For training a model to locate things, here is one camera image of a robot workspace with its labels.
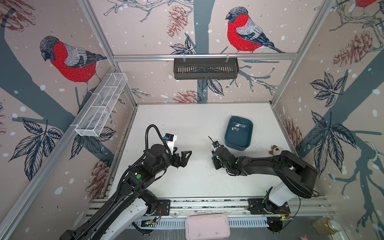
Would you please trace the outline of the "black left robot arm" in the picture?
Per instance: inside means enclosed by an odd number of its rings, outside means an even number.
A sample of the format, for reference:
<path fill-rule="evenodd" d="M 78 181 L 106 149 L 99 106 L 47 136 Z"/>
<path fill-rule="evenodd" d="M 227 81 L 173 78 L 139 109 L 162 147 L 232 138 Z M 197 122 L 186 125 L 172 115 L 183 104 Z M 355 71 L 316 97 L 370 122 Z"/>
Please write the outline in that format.
<path fill-rule="evenodd" d="M 130 224 L 157 210 L 158 198 L 148 187 L 159 180 L 159 173 L 168 167 L 184 168 L 192 151 L 177 153 L 169 147 L 169 136 L 163 137 L 156 125 L 145 132 L 143 155 L 129 166 L 118 181 L 115 193 L 84 224 L 76 230 L 66 230 L 62 240 L 114 240 Z"/>

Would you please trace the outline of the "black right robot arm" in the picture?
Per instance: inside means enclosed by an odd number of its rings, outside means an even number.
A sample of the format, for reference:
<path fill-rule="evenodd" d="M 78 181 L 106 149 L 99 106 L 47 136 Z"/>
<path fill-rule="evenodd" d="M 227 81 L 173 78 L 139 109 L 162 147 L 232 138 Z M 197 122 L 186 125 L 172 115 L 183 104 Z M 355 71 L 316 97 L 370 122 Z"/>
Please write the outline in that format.
<path fill-rule="evenodd" d="M 289 200 L 314 197 L 318 171 L 293 153 L 283 150 L 266 158 L 235 157 L 223 145 L 214 144 L 212 151 L 215 169 L 225 169 L 230 176 L 272 175 L 282 181 L 270 187 L 261 203 L 249 208 L 261 214 L 277 214 Z"/>

